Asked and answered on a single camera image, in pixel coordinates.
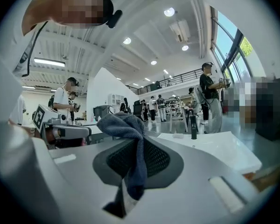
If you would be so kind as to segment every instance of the white cabinet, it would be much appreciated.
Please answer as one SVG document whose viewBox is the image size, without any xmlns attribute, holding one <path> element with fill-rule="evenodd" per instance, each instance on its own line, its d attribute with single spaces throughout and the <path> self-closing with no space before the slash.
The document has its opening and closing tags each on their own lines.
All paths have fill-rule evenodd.
<svg viewBox="0 0 280 224">
<path fill-rule="evenodd" d="M 117 113 L 117 112 L 119 112 L 121 103 L 124 103 L 123 99 L 124 99 L 124 97 L 121 96 L 121 95 L 110 94 L 109 95 L 109 104 L 108 105 L 112 105 L 113 108 L 114 108 L 114 112 Z"/>
</svg>

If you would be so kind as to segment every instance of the gray cloth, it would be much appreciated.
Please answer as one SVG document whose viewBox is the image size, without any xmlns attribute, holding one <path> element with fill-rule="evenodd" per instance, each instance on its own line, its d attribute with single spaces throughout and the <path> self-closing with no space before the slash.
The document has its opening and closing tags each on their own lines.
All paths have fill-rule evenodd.
<svg viewBox="0 0 280 224">
<path fill-rule="evenodd" d="M 135 115 L 127 113 L 107 114 L 98 123 L 97 127 L 104 133 L 113 137 L 132 138 L 138 140 L 136 162 L 125 177 L 128 194 L 139 200 L 144 192 L 147 179 L 147 168 L 144 161 L 145 127 L 143 122 Z"/>
<path fill-rule="evenodd" d="M 222 126 L 222 108 L 218 99 L 207 99 L 210 104 L 211 119 L 205 127 L 207 133 L 219 133 Z"/>
</svg>

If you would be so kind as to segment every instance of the railing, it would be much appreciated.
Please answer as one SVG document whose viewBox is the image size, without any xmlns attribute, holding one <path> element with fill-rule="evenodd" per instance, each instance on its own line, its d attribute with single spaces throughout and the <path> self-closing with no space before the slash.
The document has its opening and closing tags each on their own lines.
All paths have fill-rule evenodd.
<svg viewBox="0 0 280 224">
<path fill-rule="evenodd" d="M 129 88 L 132 92 L 134 92 L 136 95 L 139 95 L 139 89 L 131 87 L 129 85 L 127 85 L 127 88 Z"/>
<path fill-rule="evenodd" d="M 187 72 L 187 73 L 180 74 L 180 75 L 172 77 L 172 78 L 161 80 L 160 81 L 160 87 L 164 88 L 164 87 L 169 87 L 169 86 L 172 86 L 172 85 L 175 85 L 175 84 L 180 84 L 180 83 L 183 83 L 183 82 L 196 80 L 196 79 L 200 78 L 202 73 L 203 73 L 203 71 L 201 69 L 197 69 L 197 70 L 193 70 L 193 71 L 190 71 L 190 72 Z M 136 89 L 136 88 L 133 88 L 133 87 L 129 87 L 129 88 L 130 88 L 131 91 L 133 91 L 133 89 L 138 90 L 138 95 L 142 95 L 144 93 L 148 93 L 148 92 L 160 89 L 160 87 L 158 87 L 157 84 L 150 84 L 150 85 L 144 86 L 143 88 L 140 88 L 140 89 Z"/>
</svg>

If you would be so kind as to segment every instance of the recessed light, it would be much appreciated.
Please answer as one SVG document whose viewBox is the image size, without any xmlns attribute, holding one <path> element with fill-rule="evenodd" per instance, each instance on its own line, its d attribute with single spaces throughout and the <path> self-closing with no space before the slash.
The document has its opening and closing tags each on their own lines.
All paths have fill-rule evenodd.
<svg viewBox="0 0 280 224">
<path fill-rule="evenodd" d="M 22 86 L 23 88 L 27 88 L 27 89 L 35 89 L 35 87 L 32 86 Z"/>
<path fill-rule="evenodd" d="M 173 16 L 175 13 L 175 10 L 171 7 L 171 8 L 168 8 L 167 10 L 164 11 L 164 14 L 166 17 L 171 17 Z"/>
<path fill-rule="evenodd" d="M 124 41 L 123 41 L 123 43 L 125 44 L 125 45 L 128 45 L 128 44 L 130 44 L 132 42 L 132 40 L 129 38 L 129 37 L 127 37 Z"/>
<path fill-rule="evenodd" d="M 56 65 L 56 66 L 65 67 L 64 62 L 57 62 L 57 61 L 52 61 L 52 60 L 47 60 L 47 59 L 34 58 L 34 62 L 47 64 L 47 65 Z"/>
<path fill-rule="evenodd" d="M 189 49 L 189 46 L 183 46 L 182 50 L 186 51 L 187 49 Z"/>
</svg>

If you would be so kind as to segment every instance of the ceiling light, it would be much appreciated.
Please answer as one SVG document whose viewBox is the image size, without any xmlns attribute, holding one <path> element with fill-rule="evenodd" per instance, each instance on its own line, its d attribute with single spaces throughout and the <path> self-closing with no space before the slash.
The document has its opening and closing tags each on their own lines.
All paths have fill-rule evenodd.
<svg viewBox="0 0 280 224">
<path fill-rule="evenodd" d="M 32 86 L 22 86 L 23 88 L 27 88 L 27 89 L 35 89 L 35 87 Z"/>
<path fill-rule="evenodd" d="M 34 62 L 47 64 L 47 65 L 57 65 L 57 66 L 65 67 L 64 62 L 57 62 L 57 61 L 52 61 L 52 60 L 40 59 L 40 58 L 34 58 Z"/>
<path fill-rule="evenodd" d="M 171 17 L 174 15 L 174 13 L 175 13 L 175 10 L 172 7 L 164 11 L 164 14 L 166 17 Z"/>
<path fill-rule="evenodd" d="M 183 46 L 182 47 L 182 50 L 184 50 L 184 51 L 187 50 L 187 49 L 189 49 L 189 46 Z"/>
<path fill-rule="evenodd" d="M 123 43 L 125 44 L 125 45 L 128 45 L 128 44 L 130 44 L 132 42 L 132 40 L 129 38 L 129 37 L 127 37 L 124 41 L 123 41 Z"/>
</svg>

